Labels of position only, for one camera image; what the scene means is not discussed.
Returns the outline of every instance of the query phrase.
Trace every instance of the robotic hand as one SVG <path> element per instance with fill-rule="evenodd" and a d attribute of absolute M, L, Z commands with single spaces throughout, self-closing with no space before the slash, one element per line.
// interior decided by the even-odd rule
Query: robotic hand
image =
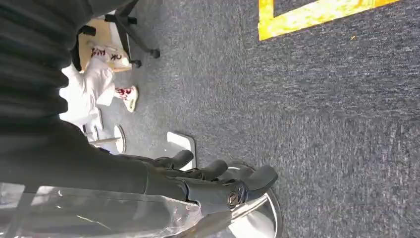
<path fill-rule="evenodd" d="M 185 191 L 184 201 L 200 205 L 204 216 L 229 211 L 240 204 L 263 196 L 278 177 L 272 167 L 263 166 L 250 175 L 247 173 L 243 178 L 219 179 L 218 177 L 228 169 L 223 160 L 216 160 L 203 169 L 181 171 L 179 169 L 194 158 L 188 150 L 183 150 L 172 158 L 162 157 L 156 160 L 139 156 L 123 155 L 123 157 L 141 161 L 154 173 L 181 182 Z"/>

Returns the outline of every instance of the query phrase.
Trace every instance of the gray carpet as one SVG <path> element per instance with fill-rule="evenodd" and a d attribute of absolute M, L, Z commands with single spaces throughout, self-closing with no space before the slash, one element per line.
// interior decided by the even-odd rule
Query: gray carpet
<path fill-rule="evenodd" d="M 276 0 L 276 14 L 312 0 Z M 115 100 L 131 154 L 167 131 L 214 159 L 269 164 L 291 238 L 420 237 L 420 0 L 258 41 L 257 0 L 140 0 L 135 113 Z"/>

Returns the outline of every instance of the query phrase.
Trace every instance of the yellow floor marking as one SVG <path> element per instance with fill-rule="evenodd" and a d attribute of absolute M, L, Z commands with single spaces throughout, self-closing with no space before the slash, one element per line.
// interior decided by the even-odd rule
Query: yellow floor marking
<path fill-rule="evenodd" d="M 259 0 L 260 41 L 399 0 L 318 0 L 274 17 L 274 0 Z"/>

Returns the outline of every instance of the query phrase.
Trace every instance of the white sneaker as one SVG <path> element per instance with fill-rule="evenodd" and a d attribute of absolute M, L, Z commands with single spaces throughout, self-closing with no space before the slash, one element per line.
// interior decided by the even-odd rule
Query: white sneaker
<path fill-rule="evenodd" d="M 126 92 L 126 97 L 123 99 L 123 102 L 127 110 L 132 113 L 136 109 L 137 99 L 139 99 L 139 91 L 136 86 L 131 86 L 130 89 L 130 92 Z"/>

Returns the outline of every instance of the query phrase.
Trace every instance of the white object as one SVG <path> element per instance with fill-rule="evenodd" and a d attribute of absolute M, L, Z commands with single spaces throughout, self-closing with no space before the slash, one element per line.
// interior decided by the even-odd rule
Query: white object
<path fill-rule="evenodd" d="M 115 125 L 112 138 L 89 141 L 89 143 L 97 147 L 104 144 L 115 144 L 120 154 L 125 153 L 125 135 L 120 125 Z"/>
<path fill-rule="evenodd" d="M 89 127 L 89 132 L 85 132 L 84 134 L 87 137 L 88 141 L 97 141 L 97 140 L 99 140 L 98 129 L 94 125 L 91 125 Z"/>
<path fill-rule="evenodd" d="M 93 57 L 83 74 L 73 64 L 61 71 L 69 79 L 68 86 L 60 89 L 60 96 L 68 102 L 67 112 L 60 114 L 62 120 L 81 126 L 95 118 L 91 112 L 96 104 L 111 104 L 114 73 L 106 63 Z"/>
<path fill-rule="evenodd" d="M 94 108 L 91 111 L 92 115 L 96 115 L 96 118 L 92 121 L 92 124 L 94 126 L 96 126 L 97 129 L 99 130 L 103 130 L 104 129 L 104 124 L 102 123 L 102 114 L 101 114 L 101 110 L 99 110 L 99 108 Z"/>
<path fill-rule="evenodd" d="M 189 162 L 186 166 L 184 166 L 181 170 L 186 171 L 196 167 L 196 146 L 194 143 L 194 139 L 186 135 L 180 135 L 173 132 L 168 132 L 166 134 L 166 139 L 168 143 L 174 143 L 177 146 L 189 150 L 193 153 L 194 159 Z"/>

